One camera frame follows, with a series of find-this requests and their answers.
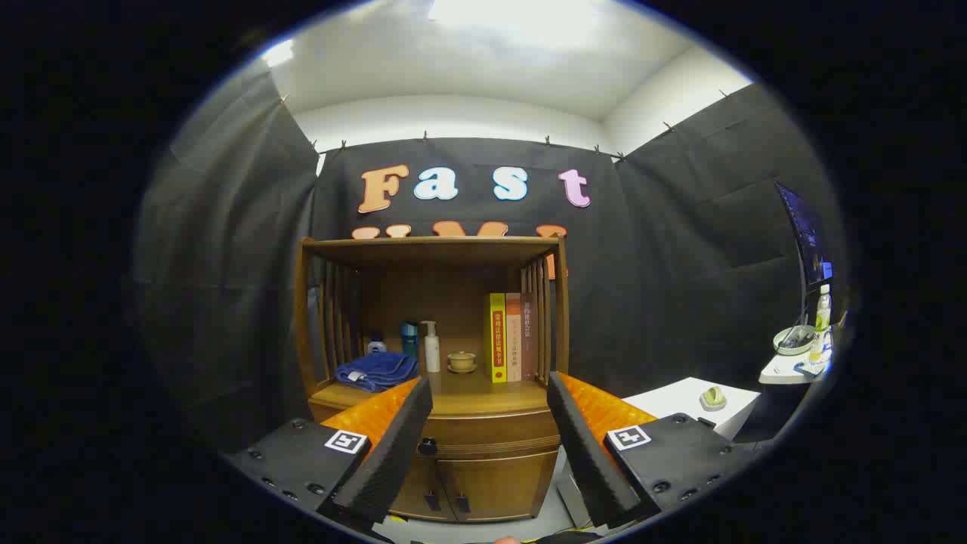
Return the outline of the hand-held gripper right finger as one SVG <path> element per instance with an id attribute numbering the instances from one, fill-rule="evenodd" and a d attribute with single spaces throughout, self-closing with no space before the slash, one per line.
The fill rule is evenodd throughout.
<path id="1" fill-rule="evenodd" d="M 704 419 L 652 416 L 580 379 L 547 375 L 551 410 L 593 524 L 618 527 L 680 509 L 752 462 Z"/>

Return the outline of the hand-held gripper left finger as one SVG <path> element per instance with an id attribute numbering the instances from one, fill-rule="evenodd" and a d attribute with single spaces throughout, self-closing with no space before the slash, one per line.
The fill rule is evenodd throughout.
<path id="1" fill-rule="evenodd" d="M 227 455 L 254 485 L 345 533 L 382 541 L 389 513 L 433 407 L 425 376 L 323 422 L 294 418 Z"/>

